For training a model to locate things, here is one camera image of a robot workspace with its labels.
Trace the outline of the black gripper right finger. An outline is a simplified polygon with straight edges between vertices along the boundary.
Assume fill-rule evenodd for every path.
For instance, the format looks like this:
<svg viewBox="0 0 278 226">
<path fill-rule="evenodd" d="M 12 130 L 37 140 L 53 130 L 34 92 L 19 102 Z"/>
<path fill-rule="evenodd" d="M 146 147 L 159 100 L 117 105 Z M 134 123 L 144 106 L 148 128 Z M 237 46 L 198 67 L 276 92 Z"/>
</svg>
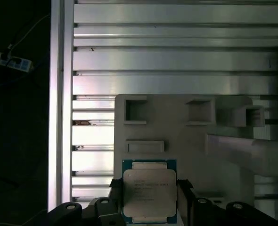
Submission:
<svg viewBox="0 0 278 226">
<path fill-rule="evenodd" d="M 177 181 L 177 210 L 185 226 L 278 226 L 278 220 L 244 202 L 221 208 L 195 194 L 188 180 Z"/>
</svg>

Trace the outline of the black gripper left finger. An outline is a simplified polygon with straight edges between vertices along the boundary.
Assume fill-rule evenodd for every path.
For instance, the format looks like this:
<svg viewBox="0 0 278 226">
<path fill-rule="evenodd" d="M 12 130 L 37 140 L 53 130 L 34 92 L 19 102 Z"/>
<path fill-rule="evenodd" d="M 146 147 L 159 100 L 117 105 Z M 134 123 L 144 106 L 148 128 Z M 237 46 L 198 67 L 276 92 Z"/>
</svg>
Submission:
<svg viewBox="0 0 278 226">
<path fill-rule="evenodd" d="M 107 197 L 93 199 L 86 208 L 65 202 L 47 214 L 48 226 L 123 226 L 123 180 L 113 179 Z"/>
</svg>

